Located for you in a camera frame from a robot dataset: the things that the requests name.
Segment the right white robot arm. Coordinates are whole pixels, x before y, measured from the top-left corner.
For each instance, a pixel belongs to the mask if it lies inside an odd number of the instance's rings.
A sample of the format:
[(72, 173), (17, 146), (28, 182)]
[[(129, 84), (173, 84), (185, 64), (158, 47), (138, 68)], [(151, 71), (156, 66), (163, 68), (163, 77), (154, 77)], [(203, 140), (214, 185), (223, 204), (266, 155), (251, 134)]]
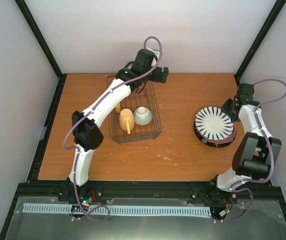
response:
[(208, 195), (225, 197), (245, 183), (267, 183), (273, 176), (282, 142), (268, 131), (261, 103), (254, 100), (254, 85), (241, 83), (236, 95), (221, 110), (242, 123), (244, 137), (236, 150), (232, 167), (209, 182)]

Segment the grey wire dish rack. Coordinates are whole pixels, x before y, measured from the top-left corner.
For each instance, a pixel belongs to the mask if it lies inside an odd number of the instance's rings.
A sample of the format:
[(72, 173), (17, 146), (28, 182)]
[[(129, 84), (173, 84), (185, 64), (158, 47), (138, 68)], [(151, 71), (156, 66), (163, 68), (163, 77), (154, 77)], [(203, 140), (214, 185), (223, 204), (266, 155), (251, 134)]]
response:
[[(128, 109), (134, 117), (130, 133), (120, 126), (120, 113)], [(111, 138), (118, 144), (157, 138), (162, 132), (158, 104), (151, 81), (134, 90), (108, 116)]]

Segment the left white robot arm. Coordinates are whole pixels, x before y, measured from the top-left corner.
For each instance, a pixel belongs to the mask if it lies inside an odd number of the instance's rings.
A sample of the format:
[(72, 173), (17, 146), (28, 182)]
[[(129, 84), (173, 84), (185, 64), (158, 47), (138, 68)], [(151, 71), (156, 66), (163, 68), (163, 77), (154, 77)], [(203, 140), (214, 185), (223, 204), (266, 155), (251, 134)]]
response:
[(162, 49), (144, 47), (140, 49), (135, 60), (120, 69), (103, 94), (83, 111), (72, 114), (72, 127), (63, 140), (63, 148), (68, 149), (67, 140), (73, 135), (75, 150), (69, 180), (74, 184), (69, 195), (75, 201), (86, 198), (87, 188), (83, 186), (89, 179), (88, 173), (95, 150), (103, 142), (100, 130), (102, 123), (110, 112), (123, 99), (148, 81), (165, 83), (169, 70), (160, 67), (163, 56)]

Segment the white blue striped plate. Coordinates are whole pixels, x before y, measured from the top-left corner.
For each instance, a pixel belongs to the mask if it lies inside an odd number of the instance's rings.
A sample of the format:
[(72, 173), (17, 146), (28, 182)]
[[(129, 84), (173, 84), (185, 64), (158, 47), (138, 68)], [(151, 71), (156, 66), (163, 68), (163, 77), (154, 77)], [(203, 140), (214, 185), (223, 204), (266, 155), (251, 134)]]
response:
[(194, 126), (203, 137), (212, 141), (225, 140), (234, 131), (232, 119), (216, 106), (202, 108), (195, 115)]

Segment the light green ceramic bowl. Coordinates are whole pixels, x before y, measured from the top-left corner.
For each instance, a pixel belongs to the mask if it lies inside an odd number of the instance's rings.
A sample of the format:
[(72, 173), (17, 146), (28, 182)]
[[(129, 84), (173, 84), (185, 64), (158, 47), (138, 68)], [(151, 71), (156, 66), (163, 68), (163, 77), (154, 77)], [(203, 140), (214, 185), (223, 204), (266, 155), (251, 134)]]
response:
[(134, 116), (134, 122), (140, 126), (149, 124), (153, 119), (153, 114), (151, 110), (144, 106), (138, 107), (133, 112), (133, 116)]

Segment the yellow ceramic mug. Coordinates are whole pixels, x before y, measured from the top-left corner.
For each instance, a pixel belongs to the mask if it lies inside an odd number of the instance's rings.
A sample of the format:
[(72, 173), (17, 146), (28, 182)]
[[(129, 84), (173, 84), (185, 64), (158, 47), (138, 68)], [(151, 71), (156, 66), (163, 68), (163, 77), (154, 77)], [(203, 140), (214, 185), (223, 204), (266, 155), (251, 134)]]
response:
[(130, 109), (125, 108), (121, 110), (119, 114), (119, 126), (122, 130), (126, 131), (128, 135), (131, 134), (131, 130), (135, 126), (135, 119)]

